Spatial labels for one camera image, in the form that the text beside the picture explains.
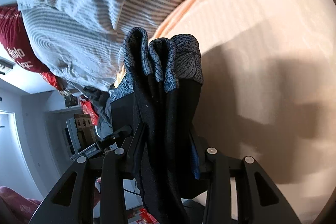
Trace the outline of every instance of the red fabric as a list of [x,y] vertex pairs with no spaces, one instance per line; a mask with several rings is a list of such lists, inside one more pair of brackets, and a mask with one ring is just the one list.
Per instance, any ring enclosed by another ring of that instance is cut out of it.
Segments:
[[57,90],[63,90],[63,87],[58,83],[57,77],[50,72],[42,72],[40,75],[46,80],[50,85],[55,87]]
[[158,223],[158,221],[152,216],[150,213],[147,212],[146,209],[140,209],[140,217],[142,220],[145,221],[145,223],[149,224],[155,224]]
[[0,7],[0,42],[22,68],[33,72],[50,71],[35,56],[23,24],[22,14],[17,7]]
[[[41,203],[41,201],[36,199],[24,198],[17,192],[4,186],[0,187],[0,198],[2,198],[2,200],[8,205],[14,216],[24,224],[29,223],[29,220]],[[95,188],[93,206],[96,206],[99,200],[100,193],[98,189]]]
[[94,126],[97,126],[99,115],[95,112],[91,102],[90,101],[82,101],[82,100],[79,100],[79,101],[81,103],[81,107],[82,107],[82,110],[83,110],[84,114],[89,114],[92,124]]

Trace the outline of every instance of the black fabric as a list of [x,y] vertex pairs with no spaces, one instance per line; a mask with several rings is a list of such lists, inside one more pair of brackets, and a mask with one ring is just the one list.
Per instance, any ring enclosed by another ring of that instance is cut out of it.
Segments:
[[202,224],[205,207],[192,199],[183,202],[184,209],[190,219],[190,224]]
[[97,125],[98,135],[101,138],[105,138],[112,134],[115,129],[113,129],[111,121],[110,94],[90,86],[86,86],[83,89],[83,94],[90,100],[99,115]]
[[133,130],[145,123],[145,144],[137,151],[134,177],[143,205],[161,223],[189,223],[181,198],[207,189],[195,179],[189,132],[203,75],[197,40],[191,35],[159,38],[148,45],[145,30],[135,28],[124,42],[126,76],[111,95],[111,109],[129,120],[133,96]]

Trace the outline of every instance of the pillow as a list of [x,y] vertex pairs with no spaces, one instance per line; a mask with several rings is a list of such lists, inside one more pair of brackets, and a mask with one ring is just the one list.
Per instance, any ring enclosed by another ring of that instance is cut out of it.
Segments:
[[17,7],[0,7],[0,42],[10,57],[22,68],[32,72],[49,72],[34,54]]

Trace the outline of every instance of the peach blanket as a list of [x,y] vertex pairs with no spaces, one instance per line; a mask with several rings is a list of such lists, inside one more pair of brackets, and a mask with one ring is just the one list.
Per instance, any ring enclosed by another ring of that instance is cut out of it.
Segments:
[[196,131],[255,157],[303,223],[336,185],[335,26],[332,0],[186,0],[153,37],[197,38]]

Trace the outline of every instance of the cable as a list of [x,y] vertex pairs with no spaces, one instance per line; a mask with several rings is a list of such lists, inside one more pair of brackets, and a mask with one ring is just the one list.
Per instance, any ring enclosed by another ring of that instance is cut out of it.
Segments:
[[140,195],[140,194],[138,194],[138,193],[134,193],[134,192],[132,192],[132,191],[129,191],[129,190],[126,190],[126,189],[124,189],[124,191],[126,191],[126,192],[128,192],[128,193],[131,193],[131,194],[135,194],[135,195],[141,196],[141,195]]

